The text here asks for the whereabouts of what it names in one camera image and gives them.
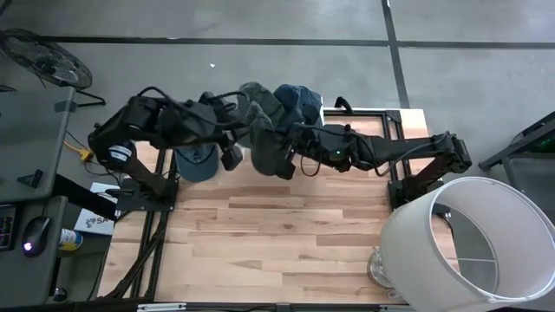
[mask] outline concrete floor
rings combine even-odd
[[[389,2],[398,40],[555,42],[555,3],[550,0]],[[0,17],[0,29],[8,27],[50,36],[388,40],[380,0],[17,0]],[[233,90],[246,81],[268,88],[287,82],[317,90],[326,106],[341,95],[356,107],[400,107],[388,47],[62,46],[87,64],[95,78],[89,91],[109,103],[72,117],[70,130],[82,140],[94,122],[149,85],[184,100],[205,90]],[[555,49],[399,49],[399,54],[410,107],[425,110],[431,133],[449,130],[464,139],[475,164],[553,110]],[[0,68],[0,84],[42,87],[9,60],[0,58]],[[63,155],[61,171],[85,186],[95,179],[69,153]],[[484,173],[473,166],[465,175]],[[498,169],[489,175],[506,179]],[[457,216],[453,224],[460,257],[488,256],[472,225]],[[75,266],[85,273],[72,284],[72,297],[82,300],[96,267]],[[469,279],[487,285],[491,268],[462,269]],[[526,307],[555,311],[555,293]]]

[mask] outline wooden table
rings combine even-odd
[[[401,113],[407,138],[428,136],[422,110]],[[326,123],[383,134],[382,123],[372,117],[326,117]],[[158,152],[147,144],[137,150],[153,170]],[[245,152],[233,172],[220,169],[215,178],[198,184],[180,181],[156,301],[395,302],[369,280],[366,269],[390,214],[389,175],[378,178],[355,168],[338,173],[323,166],[309,178],[297,163],[296,176],[286,181],[258,174]],[[316,169],[304,162],[306,172]],[[411,161],[413,173],[428,162]],[[114,288],[137,257],[144,217],[133,212],[115,226],[99,296]],[[447,225],[438,218],[433,224],[444,255],[455,257]]]

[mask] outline keyboard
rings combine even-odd
[[[14,248],[16,221],[16,207],[14,205],[0,205],[0,251]]]

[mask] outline sticker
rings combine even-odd
[[[110,156],[112,156],[113,159],[119,159],[121,161],[127,161],[127,156],[120,154],[118,152],[110,152]]]
[[[128,157],[131,157],[131,154],[132,154],[132,152],[131,152],[130,149],[125,148],[125,147],[123,147],[123,146],[111,146],[111,147],[109,148],[109,150],[110,150],[110,151],[120,152],[120,153],[122,153],[122,154],[127,155]]]

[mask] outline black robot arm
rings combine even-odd
[[[295,172],[292,164],[295,154],[339,172],[346,172],[353,166],[364,171],[374,170],[381,177],[389,170],[379,172],[378,167],[387,162],[396,164],[406,159],[433,158],[418,174],[390,182],[389,197],[393,208],[426,194],[445,174],[463,173],[472,165],[464,141],[449,132],[427,138],[386,140],[357,133],[350,125],[298,125],[288,135],[288,142],[291,152],[279,166],[278,173],[283,179],[291,179]]]
[[[144,96],[148,90],[155,90],[163,97]],[[137,159],[134,142],[148,141],[158,149],[217,143],[223,154],[221,160],[225,169],[233,170],[242,160],[241,152],[235,146],[237,136],[234,130],[245,125],[229,114],[236,108],[235,104],[222,101],[231,94],[241,93],[219,96],[204,93],[199,101],[178,103],[157,88],[147,88],[132,97],[105,124],[97,125],[88,136],[88,143],[101,165],[108,170],[128,174],[149,198],[164,198],[168,193],[175,193],[174,181],[150,172]],[[275,135],[287,151],[286,157],[277,166],[277,176],[281,179],[292,178],[295,154],[339,172],[346,172],[353,166],[365,171],[375,170],[379,176],[387,174],[379,173],[377,169],[387,162],[434,158],[420,173],[400,181],[401,186],[394,185],[393,192],[400,198],[400,205],[425,194],[446,173],[461,173],[472,165],[464,142],[450,133],[429,138],[386,140],[380,136],[357,133],[350,125],[316,127],[295,124]]]
[[[143,96],[151,89],[164,97]],[[157,88],[146,88],[106,123],[95,125],[88,144],[106,169],[128,174],[148,197],[164,198],[174,191],[168,184],[171,181],[150,172],[138,160],[134,142],[148,141],[157,149],[217,143],[225,169],[234,169],[242,156],[228,130],[242,125],[230,121],[222,101],[225,96],[204,93],[198,102],[178,103]]]

